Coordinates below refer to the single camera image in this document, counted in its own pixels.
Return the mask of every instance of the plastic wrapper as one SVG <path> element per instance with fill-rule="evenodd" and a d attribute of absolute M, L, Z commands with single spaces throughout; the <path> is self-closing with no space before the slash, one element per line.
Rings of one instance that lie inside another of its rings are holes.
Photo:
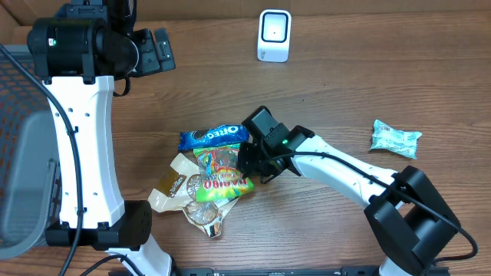
<path fill-rule="evenodd" d="M 214 129 L 182 132 L 179 150 L 224 146 L 249 140 L 249 132 L 242 125 L 222 125 Z"/>
<path fill-rule="evenodd" d="M 148 201 L 157 212 L 182 210 L 191 224 L 214 238 L 222 233 L 223 218 L 239 199 L 196 202 L 196 193 L 201 185 L 198 166 L 180 153 L 150 193 Z"/>
<path fill-rule="evenodd" d="M 418 131 L 396 130 L 380 120 L 375 120 L 370 150 L 390 150 L 407 158 L 416 159 L 417 140 L 422 135 Z"/>
<path fill-rule="evenodd" d="M 254 189 L 249 178 L 242 179 L 237 169 L 239 144 L 194 149 L 203 184 L 196 193 L 197 202 L 233 199 Z"/>

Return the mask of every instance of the wooden table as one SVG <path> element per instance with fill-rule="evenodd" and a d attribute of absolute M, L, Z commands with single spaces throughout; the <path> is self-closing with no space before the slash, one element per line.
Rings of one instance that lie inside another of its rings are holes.
<path fill-rule="evenodd" d="M 477 240 L 453 275 L 491 274 L 491 12 L 294 17 L 285 64 L 256 59 L 258 20 L 165 21 L 177 69 L 133 80 L 114 99 L 116 170 L 125 199 L 146 199 L 177 154 L 179 132 L 240 123 L 259 105 L 332 146 L 395 170 L 422 169 Z M 15 31 L 25 43 L 28 28 Z M 380 119 L 419 130 L 418 160 L 369 152 Z M 152 233 L 183 268 L 333 268 L 378 265 L 384 254 L 364 213 L 333 189 L 284 172 L 244 196 L 211 240 L 180 212 L 153 214 Z M 461 236 L 441 255 L 470 250 Z M 57 274 L 67 248 L 34 248 L 3 274 Z M 104 253 L 79 248 L 69 274 Z M 106 275 L 122 266 L 101 266 Z"/>

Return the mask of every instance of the wall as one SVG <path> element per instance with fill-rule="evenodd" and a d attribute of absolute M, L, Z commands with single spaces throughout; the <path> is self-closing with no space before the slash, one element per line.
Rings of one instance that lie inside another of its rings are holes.
<path fill-rule="evenodd" d="M 52 17 L 68 0 L 0 0 L 22 25 Z M 266 8 L 293 15 L 491 10 L 490 0 L 139 0 L 139 21 L 254 18 Z"/>
<path fill-rule="evenodd" d="M 14 28 L 18 27 L 18 24 L 2 6 L 0 6 L 0 26 L 0 43 L 11 44 Z"/>

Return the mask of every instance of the oreo package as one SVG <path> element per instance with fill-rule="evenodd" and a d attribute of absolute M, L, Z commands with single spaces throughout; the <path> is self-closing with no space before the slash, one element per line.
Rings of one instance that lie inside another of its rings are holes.
<path fill-rule="evenodd" d="M 225 146 L 249 140 L 249 132 L 242 125 L 222 125 L 215 129 L 181 133 L 179 150 L 211 146 Z"/>

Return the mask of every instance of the gummy bear bag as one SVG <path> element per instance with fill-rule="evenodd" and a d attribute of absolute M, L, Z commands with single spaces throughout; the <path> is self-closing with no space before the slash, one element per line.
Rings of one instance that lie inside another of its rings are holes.
<path fill-rule="evenodd" d="M 237 169 L 240 144 L 194 149 L 202 184 L 196 192 L 197 202 L 234 199 L 254 189 L 249 178 L 242 179 Z"/>

